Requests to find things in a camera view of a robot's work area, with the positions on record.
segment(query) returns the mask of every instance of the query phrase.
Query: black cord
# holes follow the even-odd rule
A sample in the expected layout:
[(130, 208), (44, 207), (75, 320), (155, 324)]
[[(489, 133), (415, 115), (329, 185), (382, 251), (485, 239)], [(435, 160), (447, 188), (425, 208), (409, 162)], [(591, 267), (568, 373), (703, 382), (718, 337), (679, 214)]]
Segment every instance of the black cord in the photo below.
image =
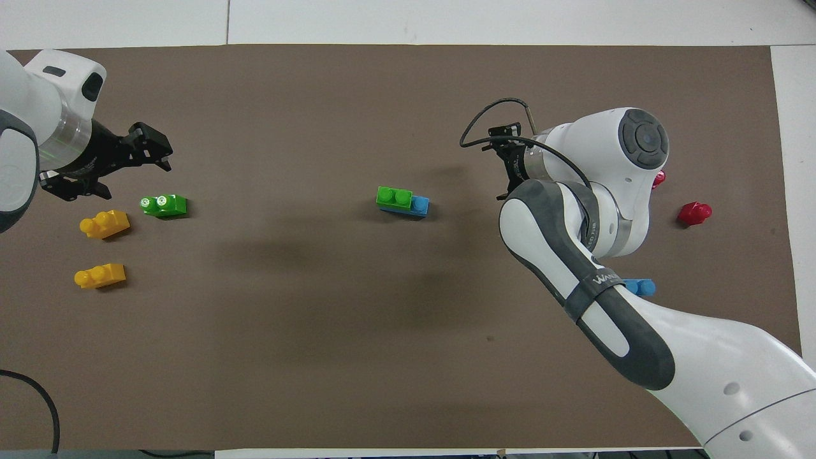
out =
[(560, 159), (564, 164), (569, 166), (570, 169), (573, 170), (573, 172), (578, 174), (578, 177), (581, 179), (583, 184), (587, 186), (587, 188), (590, 188), (590, 189), (592, 188), (589, 185), (589, 179), (587, 179), (587, 176), (585, 176), (583, 174), (583, 172), (580, 169), (578, 169), (578, 166), (575, 166), (575, 163), (570, 161), (560, 151), (554, 149), (553, 147), (551, 147), (549, 145), (545, 145), (545, 144), (543, 144), (541, 142), (538, 142), (536, 140), (532, 140), (532, 139), (528, 139), (526, 137), (520, 137), (520, 136), (490, 136), (490, 137), (485, 137), (484, 139), (474, 140), (474, 141), (465, 143), (464, 139), (465, 139), (465, 137), (468, 136), (468, 134), (470, 133), (470, 130), (473, 129), (473, 125), (476, 124), (476, 121), (478, 121), (479, 118), (481, 118), (481, 116), (487, 112), (487, 110), (490, 110), (493, 107), (495, 107), (496, 105), (502, 104), (504, 102), (515, 102), (517, 104), (521, 104), (522, 106), (524, 106), (524, 109), (527, 112), (527, 121), (530, 122), (530, 128), (533, 130), (533, 134), (535, 134), (535, 124), (533, 123), (533, 115), (530, 112), (530, 107), (527, 105), (526, 102), (524, 102), (521, 99), (508, 97), (508, 98), (505, 98), (505, 99), (499, 99), (496, 102), (493, 102), (492, 104), (487, 105), (475, 117), (473, 117), (471, 122), (468, 124), (468, 127), (465, 128), (464, 132), (462, 133), (462, 136), (459, 138), (459, 146), (462, 147), (462, 148), (467, 148), (467, 147), (472, 147), (474, 145), (490, 143), (490, 142), (493, 142), (495, 140), (515, 140), (517, 142), (522, 142), (523, 144), (525, 144), (527, 146), (537, 146), (537, 147), (539, 147), (541, 149), (545, 149), (548, 152), (550, 152), (551, 154), (555, 155), (556, 158)]
[(185, 451), (185, 452), (178, 452), (176, 454), (158, 454), (156, 452), (150, 452), (146, 449), (140, 449), (139, 452), (147, 454), (150, 457), (191, 457), (191, 456), (212, 456), (213, 453), (209, 451)]
[(54, 400), (51, 399), (51, 396), (48, 394), (48, 392), (46, 392), (45, 388), (26, 375), (10, 372), (8, 370), (0, 370), (0, 376), (14, 378), (32, 386), (34, 390), (36, 390), (42, 396), (42, 399), (46, 401), (48, 411), (51, 412), (51, 424), (54, 428), (54, 437), (53, 441), (51, 442), (51, 454), (56, 454), (57, 451), (60, 450), (60, 415), (56, 412)]

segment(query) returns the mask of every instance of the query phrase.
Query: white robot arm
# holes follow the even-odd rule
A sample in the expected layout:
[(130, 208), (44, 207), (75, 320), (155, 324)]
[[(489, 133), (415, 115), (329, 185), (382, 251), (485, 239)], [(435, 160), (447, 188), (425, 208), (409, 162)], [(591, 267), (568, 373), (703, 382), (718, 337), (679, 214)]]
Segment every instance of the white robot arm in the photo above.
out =
[(511, 179), (502, 240), (598, 351), (666, 404), (713, 459), (813, 457), (816, 373), (798, 355), (751, 325), (635, 296), (597, 260), (643, 242), (652, 181), (668, 154), (659, 121), (622, 108), (546, 130), (535, 143), (519, 132), (516, 123), (477, 140), (490, 142)]
[(170, 170), (161, 132), (136, 123), (119, 137), (93, 119), (106, 77), (67, 52), (41, 51), (23, 67), (0, 50), (0, 233), (23, 215), (37, 183), (66, 201), (110, 199), (101, 176), (145, 163)]

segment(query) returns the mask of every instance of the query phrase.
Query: blue block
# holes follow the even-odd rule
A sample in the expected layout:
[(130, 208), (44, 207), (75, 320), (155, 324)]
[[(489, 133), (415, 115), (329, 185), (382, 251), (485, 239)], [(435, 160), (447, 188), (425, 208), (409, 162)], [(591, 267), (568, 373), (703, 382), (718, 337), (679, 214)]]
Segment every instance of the blue block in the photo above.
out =
[(626, 289), (638, 296), (652, 296), (657, 291), (652, 279), (624, 279)]
[(390, 207), (380, 207), (379, 210), (386, 211), (386, 212), (394, 212), (394, 213), (402, 213), (406, 215), (412, 216), (421, 216), (426, 217), (428, 216), (428, 207), (431, 204), (431, 200), (425, 198), (424, 196), (411, 196), (410, 198), (410, 210), (403, 211), (400, 209), (392, 209)]

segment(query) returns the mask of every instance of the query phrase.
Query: round control pad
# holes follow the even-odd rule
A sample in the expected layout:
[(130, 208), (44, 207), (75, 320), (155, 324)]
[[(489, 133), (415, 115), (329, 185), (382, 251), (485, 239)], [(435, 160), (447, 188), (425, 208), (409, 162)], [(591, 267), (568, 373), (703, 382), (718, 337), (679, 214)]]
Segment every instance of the round control pad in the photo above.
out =
[(641, 109), (629, 109), (618, 126), (618, 140), (629, 161), (643, 169), (666, 162), (668, 137), (657, 118)]

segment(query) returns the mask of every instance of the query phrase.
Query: green block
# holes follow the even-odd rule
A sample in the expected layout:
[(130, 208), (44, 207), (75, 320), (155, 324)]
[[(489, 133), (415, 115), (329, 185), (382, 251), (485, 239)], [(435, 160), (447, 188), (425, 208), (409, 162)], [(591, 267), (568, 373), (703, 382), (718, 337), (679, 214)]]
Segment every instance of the green block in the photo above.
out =
[(410, 210), (410, 199), (414, 194), (408, 189), (380, 186), (377, 189), (377, 205), (401, 211)]
[(139, 201), (142, 212), (152, 216), (175, 216), (187, 213), (187, 199), (178, 194), (145, 196)]

